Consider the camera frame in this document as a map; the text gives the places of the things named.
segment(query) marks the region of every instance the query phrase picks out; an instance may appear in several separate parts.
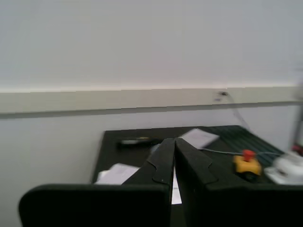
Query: white paper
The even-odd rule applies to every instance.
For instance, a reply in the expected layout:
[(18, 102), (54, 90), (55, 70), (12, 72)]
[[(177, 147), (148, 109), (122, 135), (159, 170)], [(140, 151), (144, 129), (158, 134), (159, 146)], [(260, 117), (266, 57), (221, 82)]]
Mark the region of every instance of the white paper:
[(200, 129), (193, 129), (180, 136), (196, 149), (202, 149), (219, 138), (218, 135), (208, 133)]
[(171, 204), (181, 204), (181, 203), (182, 203), (182, 201), (181, 201), (179, 185), (178, 185), (177, 177), (176, 177), (176, 169), (174, 168), (174, 179), (172, 182)]
[(135, 166), (121, 163), (115, 164), (109, 170), (100, 172), (98, 175), (98, 181), (95, 184), (121, 185), (135, 172), (137, 172), (138, 169), (139, 168)]

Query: cable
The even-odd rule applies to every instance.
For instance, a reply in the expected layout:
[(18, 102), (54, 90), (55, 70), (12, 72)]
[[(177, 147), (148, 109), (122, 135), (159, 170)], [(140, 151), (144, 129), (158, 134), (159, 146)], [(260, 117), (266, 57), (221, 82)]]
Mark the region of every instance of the cable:
[(207, 150), (215, 153), (221, 153), (221, 154), (227, 154), (227, 155), (241, 155), (241, 153), (236, 153), (236, 152), (225, 152), (225, 151), (218, 151), (218, 150), (211, 150), (211, 149), (206, 149), (203, 148), (202, 150)]
[(244, 118), (240, 114), (237, 104), (235, 103), (233, 97), (228, 92), (222, 92), (221, 95), (226, 96), (229, 99), (229, 101), (234, 105), (234, 106), (231, 106), (233, 115), (240, 120), (242, 127), (251, 132), (250, 126), (247, 124), (247, 122), (244, 120)]
[[(207, 150), (207, 151), (220, 153), (220, 154), (227, 154), (227, 155), (242, 155), (241, 153), (238, 153), (238, 152), (225, 152), (225, 151), (211, 150), (211, 149), (206, 149), (206, 148), (203, 148), (202, 150)], [(264, 154), (271, 154), (271, 155), (277, 155), (277, 156), (281, 155), (281, 154), (277, 154), (277, 153), (273, 153), (273, 152), (262, 152), (262, 153), (257, 153), (256, 156), (264, 155)]]

